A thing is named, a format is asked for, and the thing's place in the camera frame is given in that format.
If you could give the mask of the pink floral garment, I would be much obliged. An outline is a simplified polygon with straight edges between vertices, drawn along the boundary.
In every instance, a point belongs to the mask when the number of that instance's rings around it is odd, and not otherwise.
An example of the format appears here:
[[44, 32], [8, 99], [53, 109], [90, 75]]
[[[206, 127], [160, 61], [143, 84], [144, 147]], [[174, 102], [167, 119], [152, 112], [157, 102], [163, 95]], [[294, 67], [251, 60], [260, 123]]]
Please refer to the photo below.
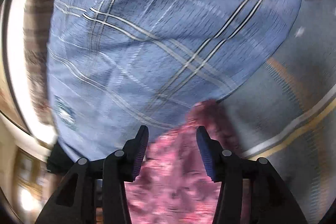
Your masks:
[[224, 149], [242, 154], [224, 107], [215, 100], [197, 103], [183, 125], [149, 144], [139, 176], [126, 184], [133, 223], [212, 223], [221, 185], [206, 174], [196, 140], [199, 126]]

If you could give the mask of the grey bed sheet with emblem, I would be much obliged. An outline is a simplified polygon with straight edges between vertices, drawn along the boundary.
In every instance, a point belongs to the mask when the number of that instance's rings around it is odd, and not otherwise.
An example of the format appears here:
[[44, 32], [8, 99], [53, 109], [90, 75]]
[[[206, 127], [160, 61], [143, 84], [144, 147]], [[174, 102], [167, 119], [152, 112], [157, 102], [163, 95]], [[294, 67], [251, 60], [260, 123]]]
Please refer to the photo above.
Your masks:
[[223, 104], [243, 156], [267, 158], [318, 223], [335, 200], [335, 0], [302, 0], [287, 39]]

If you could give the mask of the blue plaid quilt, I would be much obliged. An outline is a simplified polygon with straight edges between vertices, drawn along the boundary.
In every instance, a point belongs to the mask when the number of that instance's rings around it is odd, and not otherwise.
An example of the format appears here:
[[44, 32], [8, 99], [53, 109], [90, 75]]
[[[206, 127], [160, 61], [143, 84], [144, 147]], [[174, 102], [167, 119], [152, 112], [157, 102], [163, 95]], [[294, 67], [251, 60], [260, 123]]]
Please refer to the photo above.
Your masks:
[[282, 44], [301, 0], [55, 0], [47, 46], [58, 143], [102, 159], [223, 99]]

